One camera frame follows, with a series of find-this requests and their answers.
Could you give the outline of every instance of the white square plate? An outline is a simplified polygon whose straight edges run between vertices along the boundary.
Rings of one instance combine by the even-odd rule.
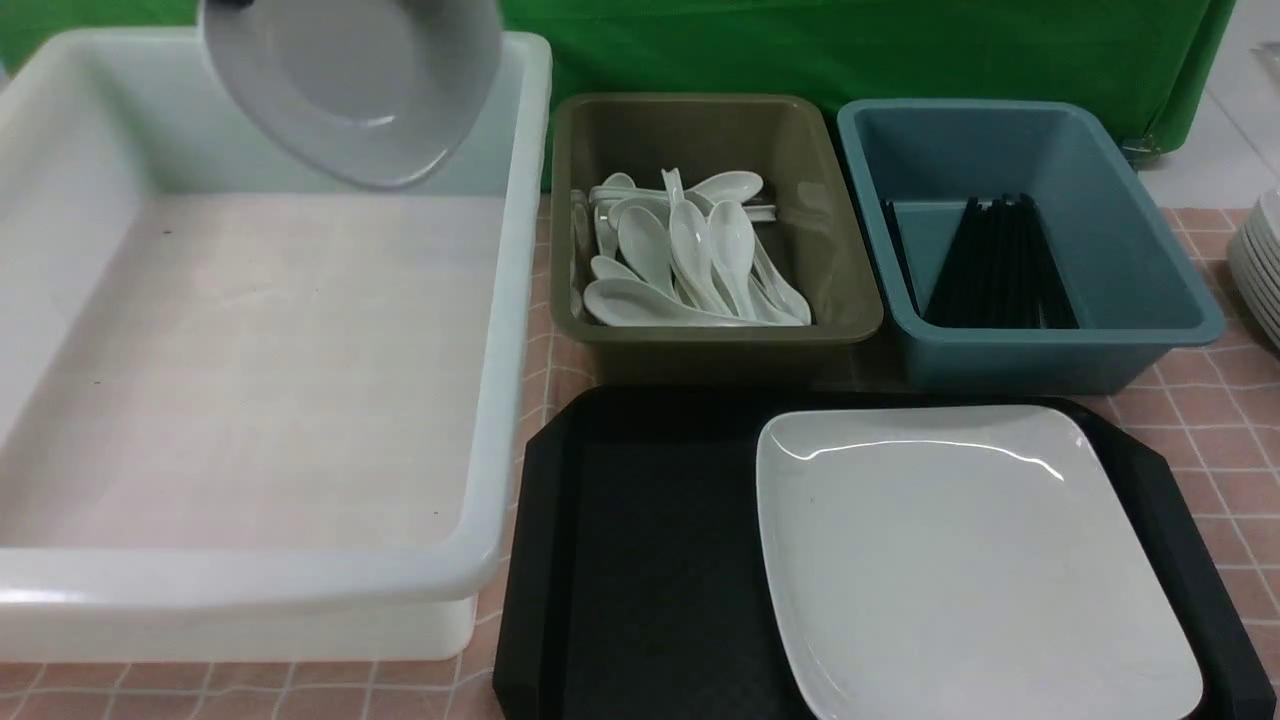
[[[756,448],[764,566],[823,719],[1178,720],[1203,680],[1075,423],[794,413]]]

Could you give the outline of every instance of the stack of white plates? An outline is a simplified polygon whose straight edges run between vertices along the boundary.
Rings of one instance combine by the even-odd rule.
[[[1231,238],[1226,261],[1245,305],[1280,347],[1280,190],[1258,200]]]

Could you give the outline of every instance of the tile floor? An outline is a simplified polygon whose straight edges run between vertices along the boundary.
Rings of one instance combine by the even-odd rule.
[[[1226,241],[1245,214],[1166,211],[1230,318],[1222,340],[1170,354],[1115,397],[1078,400],[1169,460],[1271,680],[1280,684],[1280,361],[1248,318],[1225,263]],[[582,348],[550,322],[545,225],[534,259],[517,455],[595,382]],[[847,374],[829,382],[900,387],[886,368],[859,352]],[[520,468],[517,461],[517,478]],[[0,665],[0,720],[500,720],[490,673],[506,578],[507,560],[480,594],[471,646],[452,660]]]
[[[1260,42],[1280,41],[1280,3],[1236,0],[1187,143],[1139,173],[1156,202],[1244,208],[1280,186],[1280,79]]]

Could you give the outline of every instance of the plastic bin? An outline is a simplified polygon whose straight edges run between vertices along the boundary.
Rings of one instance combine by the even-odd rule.
[[[874,273],[822,114],[772,95],[584,95],[561,105],[552,173],[552,316],[594,355],[605,383],[803,382],[883,319]],[[756,232],[808,299],[803,328],[611,328],[570,309],[589,282],[594,241],[575,245],[572,191],[614,172],[662,187],[754,170],[777,192],[778,222]]]
[[[0,660],[444,659],[498,566],[550,50],[440,173],[294,160],[192,28],[0,94]]]
[[[1110,393],[1170,348],[1208,345],[1222,313],[1160,210],[1093,115],[1062,104],[865,100],[841,141],[908,380],[942,392]],[[965,201],[1039,204],[1079,329],[963,329],[911,307],[881,200],[892,200],[920,307]]]

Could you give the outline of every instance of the black tray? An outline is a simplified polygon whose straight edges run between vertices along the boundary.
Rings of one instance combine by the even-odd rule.
[[[813,717],[764,577],[760,428],[795,410],[1011,402],[1061,410],[1097,451],[1204,673],[1193,717],[1271,720],[1275,693],[1169,466],[1084,407],[676,388],[590,391],[529,442],[493,675],[507,717]]]

